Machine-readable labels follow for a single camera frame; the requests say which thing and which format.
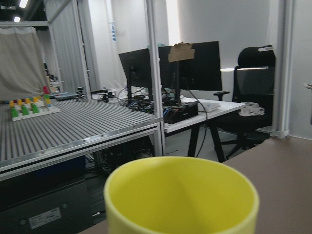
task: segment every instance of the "cardboard piece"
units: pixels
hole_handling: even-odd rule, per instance
[[[195,49],[192,49],[192,43],[175,44],[171,47],[170,54],[168,55],[169,62],[176,62],[186,59],[194,59]]]

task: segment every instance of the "white curtain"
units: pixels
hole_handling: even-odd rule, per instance
[[[92,55],[92,26],[90,22],[90,10],[89,3],[86,0],[78,0],[78,10],[80,15],[81,32],[84,42],[84,52],[86,56],[86,62],[88,67],[88,76],[91,90],[98,90],[101,88],[98,80],[99,75],[96,74],[96,68],[94,67],[94,57]]]
[[[44,0],[48,21],[63,5],[64,0]],[[85,87],[83,61],[80,56],[79,35],[76,29],[75,6],[70,1],[57,17],[50,22],[56,43],[58,65],[63,89],[75,93],[77,87]]]
[[[42,94],[48,86],[33,27],[0,28],[0,101]]]

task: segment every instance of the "chair headrest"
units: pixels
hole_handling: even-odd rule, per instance
[[[261,47],[248,47],[243,49],[237,60],[243,67],[275,66],[275,55],[271,45]]]

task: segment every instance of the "green block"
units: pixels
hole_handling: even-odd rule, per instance
[[[31,108],[33,110],[33,113],[39,113],[38,106],[34,103],[31,103]]]
[[[15,109],[15,107],[11,107],[11,115],[12,115],[12,118],[18,117],[18,116],[19,116],[19,113],[18,113],[18,111]]]
[[[25,105],[21,106],[21,113],[23,114],[23,116],[29,115],[28,109]]]

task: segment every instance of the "brown table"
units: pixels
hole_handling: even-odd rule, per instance
[[[225,162],[260,196],[256,234],[312,234],[312,141],[270,138]],[[80,234],[107,234],[103,221]]]

